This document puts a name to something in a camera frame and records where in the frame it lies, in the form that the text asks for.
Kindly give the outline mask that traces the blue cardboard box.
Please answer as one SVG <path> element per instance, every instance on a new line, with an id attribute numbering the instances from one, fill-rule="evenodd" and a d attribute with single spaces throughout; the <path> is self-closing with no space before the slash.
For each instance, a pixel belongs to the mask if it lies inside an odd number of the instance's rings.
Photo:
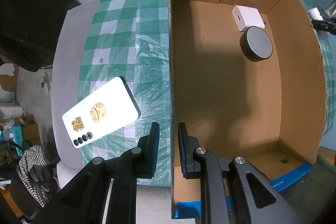
<path id="1" fill-rule="evenodd" d="M 260 12 L 272 54 L 252 61 L 232 11 Z M 280 193 L 315 164 L 327 124 L 322 45 L 301 0 L 169 0 L 174 124 L 242 156 Z"/>

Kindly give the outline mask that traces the round grey black puck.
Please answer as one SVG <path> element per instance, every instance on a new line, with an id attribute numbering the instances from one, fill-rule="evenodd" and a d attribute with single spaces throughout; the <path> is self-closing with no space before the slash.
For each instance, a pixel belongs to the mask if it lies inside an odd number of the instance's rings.
<path id="1" fill-rule="evenodd" d="M 273 53 L 273 44 L 267 33 L 259 27 L 250 27 L 240 38 L 240 47 L 251 61 L 269 59 Z"/>

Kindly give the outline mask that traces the white square charger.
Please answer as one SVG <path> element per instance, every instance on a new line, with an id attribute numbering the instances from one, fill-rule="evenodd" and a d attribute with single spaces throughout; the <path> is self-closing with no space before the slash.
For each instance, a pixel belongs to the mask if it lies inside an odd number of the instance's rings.
<path id="1" fill-rule="evenodd" d="M 232 10 L 232 15 L 240 32 L 250 27 L 265 29 L 264 21 L 256 8 L 236 5 Z"/>

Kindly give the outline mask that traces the white pill bottle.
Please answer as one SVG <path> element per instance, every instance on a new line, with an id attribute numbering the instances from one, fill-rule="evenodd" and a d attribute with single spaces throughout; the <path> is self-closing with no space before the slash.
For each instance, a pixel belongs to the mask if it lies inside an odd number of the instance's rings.
<path id="1" fill-rule="evenodd" d="M 309 18 L 312 22 L 313 28 L 316 31 L 318 37 L 320 39 L 328 39 L 329 33 L 326 30 L 326 27 L 322 26 L 320 23 L 313 23 L 314 20 L 323 21 L 323 17 L 321 16 L 319 10 L 314 7 L 307 11 Z"/>

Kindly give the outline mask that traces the striped cloth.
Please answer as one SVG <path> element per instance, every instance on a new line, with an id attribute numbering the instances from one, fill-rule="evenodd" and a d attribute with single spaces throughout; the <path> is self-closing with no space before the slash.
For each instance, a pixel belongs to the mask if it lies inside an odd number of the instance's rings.
<path id="1" fill-rule="evenodd" d="M 41 207 L 48 204 L 58 192 L 54 168 L 59 161 L 56 146 L 48 143 L 25 149 L 18 163 L 19 178 Z"/>

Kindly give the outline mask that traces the white phone with stickers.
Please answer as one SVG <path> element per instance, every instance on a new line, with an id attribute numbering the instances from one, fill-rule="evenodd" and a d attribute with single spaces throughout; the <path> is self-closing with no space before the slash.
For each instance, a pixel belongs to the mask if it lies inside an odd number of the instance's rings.
<path id="1" fill-rule="evenodd" d="M 109 135 L 141 116 L 122 77 L 115 77 L 62 115 L 72 145 L 79 149 Z"/>

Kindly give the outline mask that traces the green checkered tablecloth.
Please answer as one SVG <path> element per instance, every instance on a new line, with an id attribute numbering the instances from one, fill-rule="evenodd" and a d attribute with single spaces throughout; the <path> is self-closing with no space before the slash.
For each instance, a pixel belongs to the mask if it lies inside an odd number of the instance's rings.
<path id="1" fill-rule="evenodd" d="M 122 77 L 140 109 L 134 122 L 81 149 L 84 164 L 134 147 L 153 122 L 160 137 L 155 176 L 140 185 L 170 186 L 172 101 L 168 0 L 99 0 L 84 46 L 78 98 Z"/>

